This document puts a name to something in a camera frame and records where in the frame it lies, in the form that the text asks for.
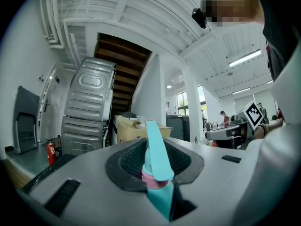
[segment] fluorescent light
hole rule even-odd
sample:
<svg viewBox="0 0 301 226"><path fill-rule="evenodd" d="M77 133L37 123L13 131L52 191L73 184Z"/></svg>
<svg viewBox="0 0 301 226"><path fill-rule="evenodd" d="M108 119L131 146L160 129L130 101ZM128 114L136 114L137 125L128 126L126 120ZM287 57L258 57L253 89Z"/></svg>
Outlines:
<svg viewBox="0 0 301 226"><path fill-rule="evenodd" d="M229 64L229 67L231 68L233 66L236 66L237 64L240 64L240 63L242 63L242 62L244 62L246 60L249 60L249 59L251 59L253 57L256 57L259 54L261 54L261 49L255 50L252 53L249 53L249 54L247 54L247 55L245 55L245 56L243 56L243 57L241 57L241 58L239 58L237 60L234 60L233 62L231 62Z"/></svg>
<svg viewBox="0 0 301 226"><path fill-rule="evenodd" d="M250 88L242 89L242 90L239 90L239 91L233 92L232 94L234 95L234 94L237 94L237 93L239 93L239 92L246 91L246 90L248 90L248 89L250 89Z"/></svg>

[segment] wooden stair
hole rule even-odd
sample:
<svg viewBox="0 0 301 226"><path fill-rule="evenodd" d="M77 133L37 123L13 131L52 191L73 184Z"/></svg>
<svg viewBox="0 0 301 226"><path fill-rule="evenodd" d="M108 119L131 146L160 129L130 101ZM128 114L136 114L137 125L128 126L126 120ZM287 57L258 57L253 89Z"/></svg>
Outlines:
<svg viewBox="0 0 301 226"><path fill-rule="evenodd" d="M99 34L94 57L116 63L112 113L130 111L133 93L151 52L137 44Z"/></svg>

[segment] black mesh pad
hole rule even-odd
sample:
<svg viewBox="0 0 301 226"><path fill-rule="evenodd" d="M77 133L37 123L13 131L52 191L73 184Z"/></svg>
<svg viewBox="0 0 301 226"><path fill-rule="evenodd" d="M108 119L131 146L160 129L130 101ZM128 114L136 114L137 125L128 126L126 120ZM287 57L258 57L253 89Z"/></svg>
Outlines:
<svg viewBox="0 0 301 226"><path fill-rule="evenodd" d="M107 175L121 189L146 192L146 184L141 180L146 143L146 139L141 139L107 160ZM178 185L192 183L204 167L203 158L169 140L164 139L164 144L175 174L174 182Z"/></svg>

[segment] silver appliance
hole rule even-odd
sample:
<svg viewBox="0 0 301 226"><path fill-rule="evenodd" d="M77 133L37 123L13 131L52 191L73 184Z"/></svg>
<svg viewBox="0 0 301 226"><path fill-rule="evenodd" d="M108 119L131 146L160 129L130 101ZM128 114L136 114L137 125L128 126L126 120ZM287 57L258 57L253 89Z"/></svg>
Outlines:
<svg viewBox="0 0 301 226"><path fill-rule="evenodd" d="M103 147L110 116L115 63L86 57L72 79L62 122L62 153L80 155Z"/></svg>

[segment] white pillar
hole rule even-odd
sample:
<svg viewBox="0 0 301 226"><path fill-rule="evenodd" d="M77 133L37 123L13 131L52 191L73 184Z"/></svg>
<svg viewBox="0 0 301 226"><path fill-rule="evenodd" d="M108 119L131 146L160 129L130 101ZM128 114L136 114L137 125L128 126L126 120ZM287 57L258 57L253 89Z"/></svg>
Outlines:
<svg viewBox="0 0 301 226"><path fill-rule="evenodd" d="M189 68L182 70L187 93L189 109L190 142L195 142L195 137L204 138L201 103L198 96L196 79Z"/></svg>

